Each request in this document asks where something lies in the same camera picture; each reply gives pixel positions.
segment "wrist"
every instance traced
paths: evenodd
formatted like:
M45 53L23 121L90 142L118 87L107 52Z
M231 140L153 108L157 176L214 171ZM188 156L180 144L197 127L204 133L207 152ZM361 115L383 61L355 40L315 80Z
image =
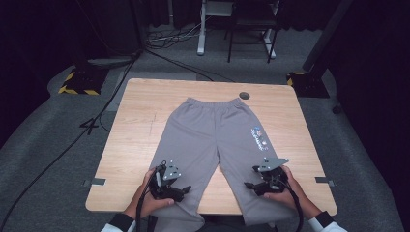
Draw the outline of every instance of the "wrist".
M333 218L329 215L327 211L320 213L319 215L313 217L308 221L308 223L314 231L322 231L324 228L326 228L333 222Z
M308 198L302 199L300 203L306 219L312 219L322 213Z
M123 212L124 215L127 215L128 217L135 219L136 218L136 206L135 207L127 207L127 209Z
M116 214L109 224L119 228L121 231L129 231L133 222L134 219L128 215Z

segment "person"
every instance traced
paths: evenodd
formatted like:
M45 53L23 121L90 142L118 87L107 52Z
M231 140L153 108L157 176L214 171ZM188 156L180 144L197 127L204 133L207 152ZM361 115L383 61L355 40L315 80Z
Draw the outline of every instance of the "person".
M290 187L299 197L299 202L301 204L304 217L308 220L308 223L310 224L310 226L312 226L315 232L346 231L345 229L341 228L326 211L322 212L313 202L310 201L310 199L308 199L308 197L302 190L302 187L293 177L289 167L282 166L282 169L288 177L288 183ZM135 228L136 206L138 204L138 200L154 170L155 169L151 169L145 174L142 184L138 187L127 209L123 213L116 214L112 221L105 225L102 232L133 231L133 229ZM296 211L295 202L287 188L282 193L265 193L263 197L281 202L282 204ZM148 192L145 195L144 203L142 205L141 218L145 218L155 210L170 206L172 204L174 204L173 199L155 199L152 194Z

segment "white sleeve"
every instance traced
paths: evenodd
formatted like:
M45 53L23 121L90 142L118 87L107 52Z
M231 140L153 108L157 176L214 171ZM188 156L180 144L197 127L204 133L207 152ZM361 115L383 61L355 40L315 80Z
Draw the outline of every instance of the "white sleeve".
M310 219L308 223L315 232L347 232L347 230L341 228L336 222L334 222L332 217L326 211Z
M132 232L134 228L135 228L135 221L132 223L132 225L130 226L127 232ZM122 232L122 231L118 227L115 227L107 223L105 227L102 229L102 232Z
M115 227L110 224L106 224L105 227L102 229L102 232L122 232L118 227Z

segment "dark wall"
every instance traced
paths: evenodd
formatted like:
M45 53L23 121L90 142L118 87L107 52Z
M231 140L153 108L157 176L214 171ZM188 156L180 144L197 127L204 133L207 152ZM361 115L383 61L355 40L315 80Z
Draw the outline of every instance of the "dark wall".
M71 16L79 47L88 59L106 54L75 1L59 0ZM90 14L89 1L83 7ZM48 1L0 1L0 147L49 93L48 81L73 64L61 23Z
M410 5L353 1L328 50L337 98L410 230Z

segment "chair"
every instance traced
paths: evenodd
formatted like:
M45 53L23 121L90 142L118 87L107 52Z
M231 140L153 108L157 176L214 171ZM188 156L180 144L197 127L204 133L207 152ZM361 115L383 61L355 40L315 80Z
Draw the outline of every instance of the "chair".
M274 50L275 40L277 38L277 33L280 30L278 25L277 15L281 10L283 5L281 0L278 4L277 14L274 13L274 5L277 1L270 0L236 0L232 5L232 16L231 16L231 26L230 32L230 42L229 42L229 54L228 63L230 63L232 45L233 44L262 44L265 40L265 36L269 29L275 31L272 40L268 40L267 43L271 46L269 51L268 63L271 62L272 52ZM263 35L260 37L258 42L234 42L234 34L237 31L264 31Z

